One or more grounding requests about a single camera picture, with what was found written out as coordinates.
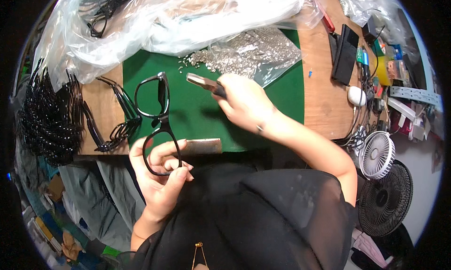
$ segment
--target black smartphone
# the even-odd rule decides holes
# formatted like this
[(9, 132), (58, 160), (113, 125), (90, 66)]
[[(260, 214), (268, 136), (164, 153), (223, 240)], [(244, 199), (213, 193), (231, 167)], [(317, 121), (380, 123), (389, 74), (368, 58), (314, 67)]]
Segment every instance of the black smartphone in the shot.
[(343, 24), (340, 37), (331, 77), (333, 80), (349, 86), (357, 54), (358, 35), (349, 26)]

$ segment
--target pink cloth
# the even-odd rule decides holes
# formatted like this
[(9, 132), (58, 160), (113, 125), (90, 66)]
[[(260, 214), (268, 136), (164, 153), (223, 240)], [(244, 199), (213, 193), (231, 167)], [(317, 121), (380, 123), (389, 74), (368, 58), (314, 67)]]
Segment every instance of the pink cloth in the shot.
[(379, 267), (387, 267), (387, 263), (385, 262), (381, 251), (369, 235), (362, 233), (354, 228), (354, 231), (352, 232), (352, 238), (355, 239), (355, 248), (366, 254), (372, 261), (379, 265)]

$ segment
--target person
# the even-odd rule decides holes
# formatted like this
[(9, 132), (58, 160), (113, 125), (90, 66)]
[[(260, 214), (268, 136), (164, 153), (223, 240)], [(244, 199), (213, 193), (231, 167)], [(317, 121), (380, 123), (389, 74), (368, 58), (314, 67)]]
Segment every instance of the person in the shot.
[(213, 98), (232, 123), (290, 148), (312, 170), (221, 165), (194, 173), (186, 162), (178, 168), (171, 142), (148, 157), (154, 171), (172, 171), (158, 177), (139, 139), (129, 158), (146, 208), (121, 260), (131, 269), (343, 269), (354, 228), (353, 161), (277, 110), (256, 82), (235, 74), (218, 81), (227, 99)]

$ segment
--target hand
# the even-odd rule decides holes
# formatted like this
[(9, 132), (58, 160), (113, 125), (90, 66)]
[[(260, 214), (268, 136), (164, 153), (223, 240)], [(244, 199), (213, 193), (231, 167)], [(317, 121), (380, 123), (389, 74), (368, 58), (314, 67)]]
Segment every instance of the hand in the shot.
[(255, 81), (237, 74), (223, 74), (218, 81), (224, 87), (227, 99), (213, 95), (227, 118), (241, 128), (256, 133), (273, 113), (274, 105)]
[[(150, 220), (158, 222), (163, 220), (175, 207), (177, 197), (185, 181), (192, 181), (190, 174), (193, 166), (182, 161), (182, 167), (178, 168), (179, 161), (172, 156), (177, 152), (174, 142), (166, 142), (156, 146), (148, 156), (148, 163), (155, 172), (172, 171), (169, 176), (156, 176), (150, 173), (144, 164), (143, 145), (146, 138), (137, 140), (130, 149), (129, 158), (136, 173), (136, 180), (146, 200), (146, 216)], [(179, 148), (186, 148), (186, 139), (177, 141)]]

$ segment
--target bracelet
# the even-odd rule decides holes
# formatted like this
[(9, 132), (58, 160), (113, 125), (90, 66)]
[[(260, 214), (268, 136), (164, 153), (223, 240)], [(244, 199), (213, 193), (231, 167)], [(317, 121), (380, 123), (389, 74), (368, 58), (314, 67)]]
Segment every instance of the bracelet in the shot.
[(266, 120), (264, 120), (262, 123), (257, 124), (257, 135), (262, 134), (263, 130), (266, 127), (266, 124), (268, 123), (269, 119), (274, 115), (274, 113), (277, 111), (277, 108), (275, 105), (272, 105), (272, 112), (271, 114), (266, 118)]

